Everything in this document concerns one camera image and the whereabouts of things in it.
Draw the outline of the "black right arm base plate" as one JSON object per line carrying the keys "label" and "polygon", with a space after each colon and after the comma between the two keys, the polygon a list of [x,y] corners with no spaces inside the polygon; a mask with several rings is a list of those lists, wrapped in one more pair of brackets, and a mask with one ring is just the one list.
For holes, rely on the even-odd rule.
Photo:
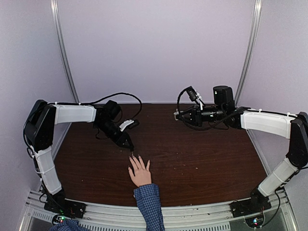
{"label": "black right arm base plate", "polygon": [[251,199],[242,201],[233,201],[230,203],[230,209],[234,218],[247,216],[254,213],[260,213],[264,210],[271,209],[271,203],[265,202],[263,204],[253,203]]}

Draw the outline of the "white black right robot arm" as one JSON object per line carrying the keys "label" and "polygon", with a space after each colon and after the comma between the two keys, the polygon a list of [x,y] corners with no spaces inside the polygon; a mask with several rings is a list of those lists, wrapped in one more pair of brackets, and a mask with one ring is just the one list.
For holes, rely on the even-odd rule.
{"label": "white black right robot arm", "polygon": [[223,123],[227,128],[257,130],[289,140],[286,157],[252,191],[252,198],[246,205],[250,212],[257,212],[265,205],[267,196],[286,184],[300,170],[308,167],[307,113],[283,114],[250,107],[236,107],[232,88],[228,86],[213,88],[214,104],[212,106],[206,106],[201,95],[191,86],[180,92],[179,99],[183,93],[188,94],[194,105],[181,110],[178,104],[174,118],[193,130],[205,131]]}

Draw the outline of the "mannequin hand with painted nails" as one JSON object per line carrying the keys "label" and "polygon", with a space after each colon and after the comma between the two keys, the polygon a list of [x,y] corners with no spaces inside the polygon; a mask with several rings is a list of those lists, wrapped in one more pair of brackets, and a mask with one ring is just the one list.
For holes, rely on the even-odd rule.
{"label": "mannequin hand with painted nails", "polygon": [[141,156],[132,155],[129,161],[132,167],[128,167],[128,173],[132,182],[137,187],[152,184],[150,160],[145,164]]}

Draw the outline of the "clear nail polish bottle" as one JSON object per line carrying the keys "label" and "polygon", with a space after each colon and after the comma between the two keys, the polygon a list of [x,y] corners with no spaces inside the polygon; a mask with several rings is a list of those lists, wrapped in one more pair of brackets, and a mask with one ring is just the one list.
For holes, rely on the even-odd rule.
{"label": "clear nail polish bottle", "polygon": [[176,111],[173,113],[173,115],[174,115],[174,119],[175,119],[176,121],[178,121],[178,120],[179,120],[179,119],[178,119],[178,115],[179,115],[178,110],[176,110]]}

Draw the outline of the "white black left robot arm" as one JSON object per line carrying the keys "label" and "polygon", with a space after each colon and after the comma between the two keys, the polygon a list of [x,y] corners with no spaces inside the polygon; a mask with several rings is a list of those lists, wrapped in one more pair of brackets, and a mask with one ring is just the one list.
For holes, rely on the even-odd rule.
{"label": "white black left robot arm", "polygon": [[47,193],[56,195],[63,190],[51,154],[54,127],[63,123],[93,123],[117,146],[134,151],[133,142],[126,128],[135,121],[126,120],[121,125],[114,123],[114,119],[121,111],[120,105],[111,100],[106,104],[97,105],[36,101],[24,124],[23,137]]}

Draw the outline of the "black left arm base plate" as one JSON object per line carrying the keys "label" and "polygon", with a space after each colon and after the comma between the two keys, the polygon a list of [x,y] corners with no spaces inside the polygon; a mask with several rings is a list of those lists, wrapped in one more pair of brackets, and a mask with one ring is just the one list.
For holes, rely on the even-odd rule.
{"label": "black left arm base plate", "polygon": [[44,205],[44,209],[70,218],[83,218],[86,210],[86,204],[65,200],[64,208],[60,208],[52,202],[47,202]]}

